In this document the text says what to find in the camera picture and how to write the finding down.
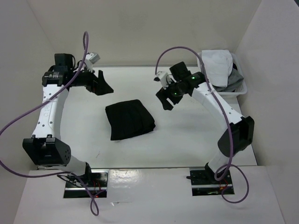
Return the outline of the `black skirt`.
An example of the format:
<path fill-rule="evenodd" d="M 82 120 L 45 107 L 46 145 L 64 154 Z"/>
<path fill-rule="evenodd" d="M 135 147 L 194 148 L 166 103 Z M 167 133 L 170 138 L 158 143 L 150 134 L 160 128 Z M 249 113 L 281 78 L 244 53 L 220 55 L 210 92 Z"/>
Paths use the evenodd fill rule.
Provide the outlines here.
<path fill-rule="evenodd" d="M 106 106 L 111 126 L 110 140 L 124 140 L 152 132 L 155 120 L 140 100 L 134 99 Z"/>

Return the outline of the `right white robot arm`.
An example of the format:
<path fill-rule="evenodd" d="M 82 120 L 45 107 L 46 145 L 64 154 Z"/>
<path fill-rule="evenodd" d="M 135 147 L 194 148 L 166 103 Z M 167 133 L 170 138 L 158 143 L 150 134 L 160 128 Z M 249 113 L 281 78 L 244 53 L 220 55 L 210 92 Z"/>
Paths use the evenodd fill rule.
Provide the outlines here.
<path fill-rule="evenodd" d="M 157 72 L 154 81 L 162 85 L 156 96 L 164 110 L 172 110 L 188 94 L 219 122 L 223 134 L 217 142 L 217 153 L 205 165 L 204 173 L 207 182 L 216 183 L 227 173 L 227 165 L 231 164 L 233 157 L 251 145 L 254 120 L 237 112 L 209 86 L 203 73 L 191 73 L 184 62 L 170 67 L 169 73 Z"/>

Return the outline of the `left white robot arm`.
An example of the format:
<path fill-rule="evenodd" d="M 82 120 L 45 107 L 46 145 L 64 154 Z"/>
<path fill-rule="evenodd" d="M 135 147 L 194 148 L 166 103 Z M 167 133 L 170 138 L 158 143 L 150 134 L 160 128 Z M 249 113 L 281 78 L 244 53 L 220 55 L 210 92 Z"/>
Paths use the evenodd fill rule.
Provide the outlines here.
<path fill-rule="evenodd" d="M 45 105 L 31 137 L 23 140 L 22 147 L 35 165 L 74 173 L 76 181 L 86 187 L 93 182 L 89 164 L 72 156 L 70 146 L 61 140 L 64 104 L 71 87 L 83 86 L 97 96 L 113 93 L 113 89 L 101 70 L 95 75 L 93 65 L 100 59 L 97 53 L 87 53 L 82 68 L 74 63 L 71 54 L 55 54 L 54 58 L 55 64 L 42 77 Z"/>

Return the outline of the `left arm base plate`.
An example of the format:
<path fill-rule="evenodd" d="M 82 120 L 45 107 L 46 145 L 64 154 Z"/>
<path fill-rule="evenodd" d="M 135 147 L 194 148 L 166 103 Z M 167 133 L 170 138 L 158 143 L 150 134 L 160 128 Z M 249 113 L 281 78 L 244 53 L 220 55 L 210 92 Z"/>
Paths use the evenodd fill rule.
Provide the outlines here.
<path fill-rule="evenodd" d="M 88 198 L 89 195 L 77 178 L 71 175 L 57 175 L 65 182 L 64 198 Z M 106 198 L 108 170 L 92 169 L 91 179 L 82 181 L 95 198 Z"/>

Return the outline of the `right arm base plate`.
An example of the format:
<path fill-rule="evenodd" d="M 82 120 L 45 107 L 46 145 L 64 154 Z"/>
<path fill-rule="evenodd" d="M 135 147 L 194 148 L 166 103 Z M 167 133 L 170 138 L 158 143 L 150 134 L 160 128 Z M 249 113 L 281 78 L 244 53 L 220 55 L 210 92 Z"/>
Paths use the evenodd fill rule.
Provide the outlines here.
<path fill-rule="evenodd" d="M 210 177 L 208 172 L 203 168 L 191 168 L 186 179 L 191 182 L 193 196 L 214 196 L 221 195 L 225 190 L 225 195 L 234 195 L 233 182 L 230 172 L 221 181 L 216 181 Z"/>

